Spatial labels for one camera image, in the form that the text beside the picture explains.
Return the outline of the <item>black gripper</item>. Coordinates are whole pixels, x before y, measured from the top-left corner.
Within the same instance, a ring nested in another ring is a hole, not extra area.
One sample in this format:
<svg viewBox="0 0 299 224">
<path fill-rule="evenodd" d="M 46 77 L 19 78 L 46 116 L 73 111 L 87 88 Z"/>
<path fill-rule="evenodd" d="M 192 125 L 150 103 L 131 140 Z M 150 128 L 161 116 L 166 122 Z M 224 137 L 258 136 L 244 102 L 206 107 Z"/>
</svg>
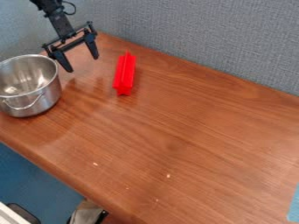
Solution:
<svg viewBox="0 0 299 224">
<path fill-rule="evenodd" d="M 85 44 L 93 59 L 98 58 L 98 49 L 95 45 L 97 32 L 93 28 L 93 24 L 87 21 L 83 25 L 74 28 L 74 32 L 66 38 L 55 38 L 50 42 L 41 45 L 41 48 L 46 52 L 47 56 L 55 59 L 67 73 L 73 72 L 70 63 L 65 56 L 65 52 Z"/>
</svg>

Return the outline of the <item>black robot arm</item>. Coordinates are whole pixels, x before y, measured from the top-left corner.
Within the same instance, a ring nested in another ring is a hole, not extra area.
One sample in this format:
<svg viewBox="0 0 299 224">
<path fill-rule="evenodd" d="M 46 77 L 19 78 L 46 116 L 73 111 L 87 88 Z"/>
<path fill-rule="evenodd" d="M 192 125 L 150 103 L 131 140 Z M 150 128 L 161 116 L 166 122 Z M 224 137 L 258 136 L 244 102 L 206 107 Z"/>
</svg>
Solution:
<svg viewBox="0 0 299 224">
<path fill-rule="evenodd" d="M 87 21 L 83 25 L 71 27 L 67 16 L 75 14 L 75 5 L 66 0 L 29 0 L 37 7 L 38 11 L 43 12 L 43 17 L 49 19 L 53 30 L 57 33 L 54 38 L 47 43 L 41 45 L 41 48 L 47 54 L 47 57 L 58 62 L 67 73 L 73 72 L 71 65 L 66 58 L 65 52 L 75 46 L 85 44 L 91 58 L 98 58 L 98 49 L 95 44 L 97 32 L 93 24 Z"/>
</svg>

